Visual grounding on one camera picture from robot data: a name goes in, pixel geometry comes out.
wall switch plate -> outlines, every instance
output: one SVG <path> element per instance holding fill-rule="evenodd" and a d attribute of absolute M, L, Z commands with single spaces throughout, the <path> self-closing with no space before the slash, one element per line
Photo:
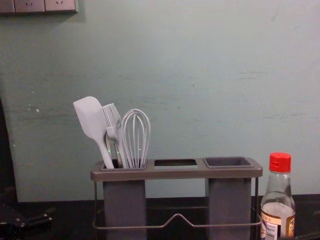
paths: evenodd
<path fill-rule="evenodd" d="M 0 14 L 9 14 L 14 12 L 14 0 L 0 0 Z"/>
<path fill-rule="evenodd" d="M 75 0 L 45 0 L 45 11 L 68 11 L 77 12 Z"/>
<path fill-rule="evenodd" d="M 14 0 L 16 13 L 40 13 L 45 11 L 45 0 Z"/>

silicone spatula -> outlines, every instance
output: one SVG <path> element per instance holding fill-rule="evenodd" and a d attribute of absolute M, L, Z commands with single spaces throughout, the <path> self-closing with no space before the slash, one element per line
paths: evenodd
<path fill-rule="evenodd" d="M 101 104 L 93 96 L 87 96 L 73 103 L 85 135 L 98 144 L 105 167 L 114 169 L 112 159 L 105 145 L 106 121 Z"/>

empty compartment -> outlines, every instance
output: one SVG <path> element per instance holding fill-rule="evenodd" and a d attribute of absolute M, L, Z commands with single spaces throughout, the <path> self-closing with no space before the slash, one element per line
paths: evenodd
<path fill-rule="evenodd" d="M 197 169 L 195 159 L 161 159 L 154 161 L 154 169 Z"/>
<path fill-rule="evenodd" d="M 206 157 L 205 163 L 209 168 L 250 168 L 253 165 L 243 156 Z"/>

white whisk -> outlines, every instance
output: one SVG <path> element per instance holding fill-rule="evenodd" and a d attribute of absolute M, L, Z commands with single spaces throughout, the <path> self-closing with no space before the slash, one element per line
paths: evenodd
<path fill-rule="evenodd" d="M 150 142 L 150 121 L 139 109 L 129 110 L 122 118 L 123 148 L 130 168 L 144 168 Z"/>

utensil holder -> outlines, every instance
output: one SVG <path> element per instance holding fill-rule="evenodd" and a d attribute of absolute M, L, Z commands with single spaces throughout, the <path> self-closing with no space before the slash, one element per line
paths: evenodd
<path fill-rule="evenodd" d="M 98 162 L 91 171 L 94 181 L 95 206 L 97 182 L 103 182 L 106 226 L 93 227 L 106 231 L 108 240 L 146 240 L 147 229 L 163 229 L 173 219 L 181 218 L 193 228 L 206 228 L 209 240 L 249 240 L 250 227 L 258 227 L 258 185 L 263 168 L 252 158 L 208 157 L 197 159 L 150 159 L 145 168 L 106 169 Z M 255 178 L 255 222 L 250 222 L 251 179 Z M 206 224 L 193 224 L 180 213 L 162 225 L 146 224 L 145 180 L 206 179 Z"/>

